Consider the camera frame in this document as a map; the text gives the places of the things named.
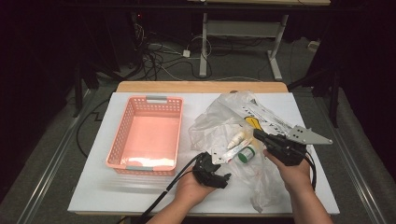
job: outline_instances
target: white table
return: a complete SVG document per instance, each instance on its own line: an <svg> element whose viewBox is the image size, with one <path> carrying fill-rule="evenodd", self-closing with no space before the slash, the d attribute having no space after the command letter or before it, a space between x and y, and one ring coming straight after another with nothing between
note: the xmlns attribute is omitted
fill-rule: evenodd
<svg viewBox="0 0 396 224"><path fill-rule="evenodd" d="M180 171L193 156L198 154L197 151L190 150L188 129L194 119L205 112L206 108L219 96L219 93L114 93L69 204L69 212L85 215L139 215L157 199L173 179L170 176L119 175L106 166L107 153L130 95L171 95L184 98L177 156L177 171ZM304 126L291 93L256 93L256 96L262 105L273 110L285 121ZM338 214L339 209L315 150L312 152L312 156L318 169L317 195L329 214ZM174 189L153 209L153 213L160 211L172 201ZM251 206L249 193L249 188L244 183L237 181L236 178L231 178L225 189L213 192L204 202L194 207L189 215L214 217L291 216L290 198L285 189L281 195L282 203L267 207L261 214Z"/></svg>

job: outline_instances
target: basket handle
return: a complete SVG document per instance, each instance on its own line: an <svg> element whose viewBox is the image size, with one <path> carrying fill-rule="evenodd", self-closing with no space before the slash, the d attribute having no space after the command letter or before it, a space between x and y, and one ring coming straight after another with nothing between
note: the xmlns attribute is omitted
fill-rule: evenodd
<svg viewBox="0 0 396 224"><path fill-rule="evenodd" d="M149 104L166 104L168 98L166 96L146 96L146 101Z"/></svg>
<svg viewBox="0 0 396 224"><path fill-rule="evenodd" d="M149 166L127 166L127 170L130 171L153 171L154 169Z"/></svg>

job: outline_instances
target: forearm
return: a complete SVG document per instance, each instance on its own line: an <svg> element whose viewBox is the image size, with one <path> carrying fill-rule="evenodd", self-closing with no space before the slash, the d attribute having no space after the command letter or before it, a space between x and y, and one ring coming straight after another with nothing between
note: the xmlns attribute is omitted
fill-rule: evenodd
<svg viewBox="0 0 396 224"><path fill-rule="evenodd" d="M332 219L313 190L291 193L290 199L296 224L332 223Z"/></svg>
<svg viewBox="0 0 396 224"><path fill-rule="evenodd" d="M178 201L172 201L166 207L155 215L148 224L176 224L181 223L184 217L189 213L192 206Z"/></svg>

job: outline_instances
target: human hand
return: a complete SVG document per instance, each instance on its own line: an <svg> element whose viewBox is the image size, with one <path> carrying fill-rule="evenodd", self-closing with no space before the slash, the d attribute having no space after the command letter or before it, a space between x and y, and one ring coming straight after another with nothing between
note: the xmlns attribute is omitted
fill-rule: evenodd
<svg viewBox="0 0 396 224"><path fill-rule="evenodd" d="M302 160L300 165L286 166L266 149L263 151L265 157L272 161L280 172L280 176L285 182L286 190L290 193L302 193L312 191L311 178L309 175L309 164Z"/></svg>
<svg viewBox="0 0 396 224"><path fill-rule="evenodd" d="M201 203L215 188L198 183L195 176L190 172L191 170L192 167L189 167L186 170L186 173L189 173L178 180L175 201L194 207L196 204Z"/></svg>

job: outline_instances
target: metal bracket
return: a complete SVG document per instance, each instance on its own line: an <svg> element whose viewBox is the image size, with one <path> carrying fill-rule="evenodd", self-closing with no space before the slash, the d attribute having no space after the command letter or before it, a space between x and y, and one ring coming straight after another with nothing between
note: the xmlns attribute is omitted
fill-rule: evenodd
<svg viewBox="0 0 396 224"><path fill-rule="evenodd" d="M286 135L286 139L303 145L331 145L332 139L325 138L301 126L294 126Z"/></svg>

